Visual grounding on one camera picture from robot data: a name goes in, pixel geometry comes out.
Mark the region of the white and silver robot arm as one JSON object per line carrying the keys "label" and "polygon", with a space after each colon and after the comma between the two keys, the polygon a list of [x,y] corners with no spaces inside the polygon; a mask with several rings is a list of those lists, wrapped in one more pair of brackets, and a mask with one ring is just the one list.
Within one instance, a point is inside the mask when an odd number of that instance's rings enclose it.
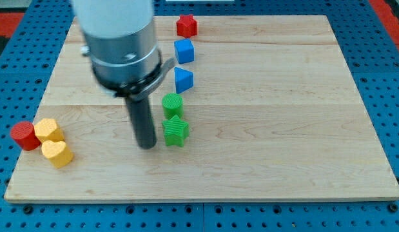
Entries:
{"label": "white and silver robot arm", "polygon": [[118,97],[141,101],[174,67],[162,60],[152,0],[72,0],[97,81]]}

